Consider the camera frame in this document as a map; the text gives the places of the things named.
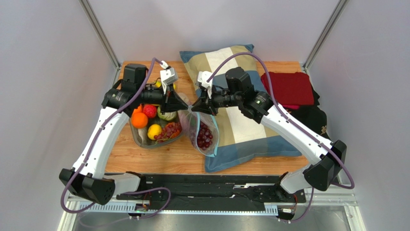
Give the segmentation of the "clear zip top bag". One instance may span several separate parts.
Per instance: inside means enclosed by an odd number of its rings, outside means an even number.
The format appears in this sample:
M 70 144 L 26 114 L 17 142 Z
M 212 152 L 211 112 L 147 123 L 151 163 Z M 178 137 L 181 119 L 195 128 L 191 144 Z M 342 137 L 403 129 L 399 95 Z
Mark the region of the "clear zip top bag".
M 187 110 L 178 111 L 183 134 L 201 154 L 207 157 L 217 156 L 219 129 L 214 116 L 192 111 L 188 96 L 184 93 L 179 96 L 189 106 Z

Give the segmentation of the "dark red grape bunch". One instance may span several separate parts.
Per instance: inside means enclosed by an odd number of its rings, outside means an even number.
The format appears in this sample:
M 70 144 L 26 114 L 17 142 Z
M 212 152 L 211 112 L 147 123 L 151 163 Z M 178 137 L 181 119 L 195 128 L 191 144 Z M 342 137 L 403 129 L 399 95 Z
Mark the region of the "dark red grape bunch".
M 205 151 L 211 147 L 213 144 L 213 133 L 210 129 L 210 126 L 206 125 L 204 122 L 200 122 L 199 132 L 196 138 L 197 146 Z

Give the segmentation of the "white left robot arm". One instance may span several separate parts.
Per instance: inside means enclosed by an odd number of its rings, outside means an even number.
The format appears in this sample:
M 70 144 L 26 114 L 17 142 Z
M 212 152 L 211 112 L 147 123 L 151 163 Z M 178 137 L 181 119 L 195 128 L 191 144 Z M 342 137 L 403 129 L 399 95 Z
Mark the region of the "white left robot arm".
M 128 64 L 122 79 L 107 91 L 96 127 L 79 159 L 69 169 L 63 168 L 59 180 L 64 191 L 92 204 L 107 204 L 112 197 L 135 192 L 142 176 L 134 172 L 106 175 L 105 168 L 115 141 L 133 111 L 141 104 L 157 104 L 161 112 L 177 112 L 188 108 L 175 92 L 173 83 L 178 80 L 175 69 L 160 62 L 161 87 L 148 85 L 152 72 L 142 64 Z

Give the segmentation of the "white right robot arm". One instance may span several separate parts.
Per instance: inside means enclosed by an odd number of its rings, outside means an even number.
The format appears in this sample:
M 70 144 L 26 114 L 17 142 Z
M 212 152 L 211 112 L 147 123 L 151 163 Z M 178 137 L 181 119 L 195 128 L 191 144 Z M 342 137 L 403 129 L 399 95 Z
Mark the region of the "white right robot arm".
M 300 151 L 309 164 L 295 172 L 284 173 L 278 187 L 287 193 L 305 188 L 326 191 L 344 168 L 347 146 L 331 141 L 299 122 L 265 91 L 257 90 L 251 76 L 241 67 L 230 69 L 224 76 L 226 88 L 213 85 L 211 72 L 200 71 L 196 85 L 199 99 L 192 110 L 215 116 L 219 108 L 238 107 L 241 113 L 258 124 L 277 132 Z

